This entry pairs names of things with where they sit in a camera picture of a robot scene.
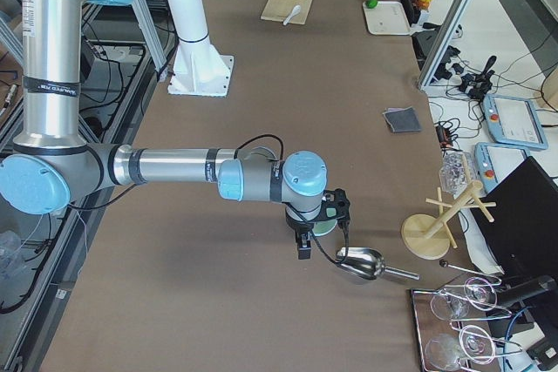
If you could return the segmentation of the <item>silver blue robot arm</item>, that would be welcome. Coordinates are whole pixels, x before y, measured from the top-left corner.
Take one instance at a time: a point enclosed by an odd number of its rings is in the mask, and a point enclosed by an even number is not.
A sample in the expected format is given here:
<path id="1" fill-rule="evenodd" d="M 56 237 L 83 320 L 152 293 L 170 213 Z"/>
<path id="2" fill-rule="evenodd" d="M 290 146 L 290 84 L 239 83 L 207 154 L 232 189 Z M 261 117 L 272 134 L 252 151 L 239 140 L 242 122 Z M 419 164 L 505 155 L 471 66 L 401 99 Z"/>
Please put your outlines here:
<path id="1" fill-rule="evenodd" d="M 316 235 L 330 232 L 327 169 L 313 152 L 278 159 L 258 147 L 135 149 L 93 144 L 78 132 L 80 25 L 88 0 L 23 0 L 24 128 L 1 164 L 1 194 L 31 214 L 67 207 L 98 190 L 150 181 L 206 181 L 228 200 L 282 203 L 306 259 Z"/>

